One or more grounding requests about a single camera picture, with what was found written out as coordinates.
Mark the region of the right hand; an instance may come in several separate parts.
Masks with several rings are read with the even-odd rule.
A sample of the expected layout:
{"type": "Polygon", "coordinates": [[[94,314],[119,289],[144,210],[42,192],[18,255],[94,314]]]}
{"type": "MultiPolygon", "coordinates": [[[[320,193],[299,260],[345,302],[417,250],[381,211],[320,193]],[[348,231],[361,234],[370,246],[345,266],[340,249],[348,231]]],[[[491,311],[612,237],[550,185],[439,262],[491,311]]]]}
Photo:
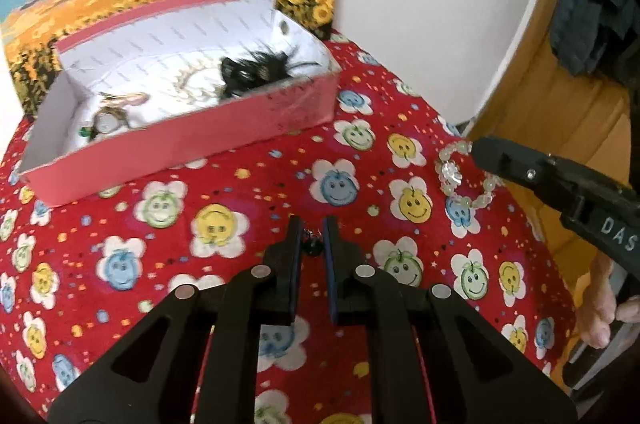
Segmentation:
{"type": "Polygon", "coordinates": [[[576,282],[575,300],[577,332],[587,345],[602,349],[611,340],[611,324],[614,321],[638,323],[639,296],[632,296],[625,303],[617,303],[610,285],[614,262],[598,252],[589,270],[576,282]]]}

